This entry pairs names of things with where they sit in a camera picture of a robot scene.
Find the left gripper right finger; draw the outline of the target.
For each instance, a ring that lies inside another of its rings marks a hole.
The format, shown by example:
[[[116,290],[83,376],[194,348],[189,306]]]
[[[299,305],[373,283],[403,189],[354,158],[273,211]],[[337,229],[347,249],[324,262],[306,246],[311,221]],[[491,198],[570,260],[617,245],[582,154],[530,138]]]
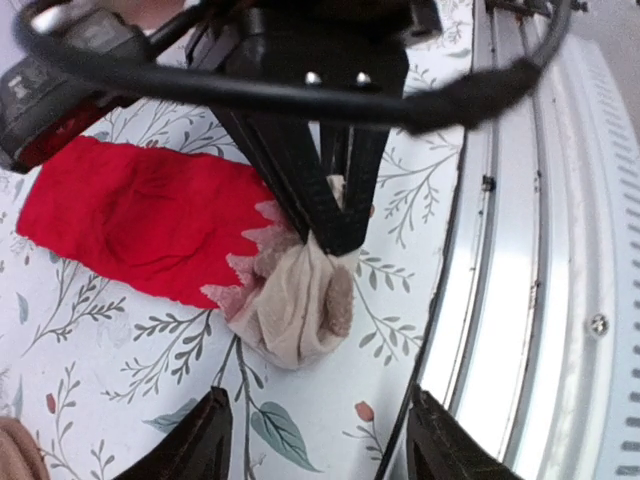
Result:
[[[520,480],[418,387],[412,391],[408,412],[406,453],[411,480]]]

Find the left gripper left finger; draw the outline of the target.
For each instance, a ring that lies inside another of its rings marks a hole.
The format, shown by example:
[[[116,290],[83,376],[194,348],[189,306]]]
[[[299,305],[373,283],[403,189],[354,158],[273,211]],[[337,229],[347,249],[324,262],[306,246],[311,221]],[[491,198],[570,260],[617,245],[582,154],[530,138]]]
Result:
[[[226,480],[233,416],[227,391],[212,387],[151,452],[117,480]]]

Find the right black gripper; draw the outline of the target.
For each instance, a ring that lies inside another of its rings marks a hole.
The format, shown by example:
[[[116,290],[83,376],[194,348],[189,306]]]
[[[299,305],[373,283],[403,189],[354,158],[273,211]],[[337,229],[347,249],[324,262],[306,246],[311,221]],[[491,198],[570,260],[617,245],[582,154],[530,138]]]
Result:
[[[407,48],[442,33],[434,1],[218,1],[193,32],[189,69],[260,84],[244,106],[305,119],[399,125]],[[306,241],[333,248],[333,194],[306,122],[214,107]]]

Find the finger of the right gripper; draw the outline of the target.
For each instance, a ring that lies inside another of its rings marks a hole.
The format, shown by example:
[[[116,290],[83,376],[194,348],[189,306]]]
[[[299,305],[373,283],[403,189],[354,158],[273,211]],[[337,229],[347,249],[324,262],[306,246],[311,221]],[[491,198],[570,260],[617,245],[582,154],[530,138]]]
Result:
[[[386,130],[320,125],[321,165],[327,174],[344,180],[338,211],[320,228],[319,244],[325,252],[342,256],[364,243],[387,140]]]

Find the red and beige sock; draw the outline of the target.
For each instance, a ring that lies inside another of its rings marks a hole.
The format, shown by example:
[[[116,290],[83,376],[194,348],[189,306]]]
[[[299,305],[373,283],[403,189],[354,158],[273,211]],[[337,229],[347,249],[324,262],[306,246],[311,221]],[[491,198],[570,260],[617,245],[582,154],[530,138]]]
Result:
[[[139,292],[219,311],[284,369],[351,331],[358,252],[301,238],[246,164],[80,137],[44,164],[17,231]]]

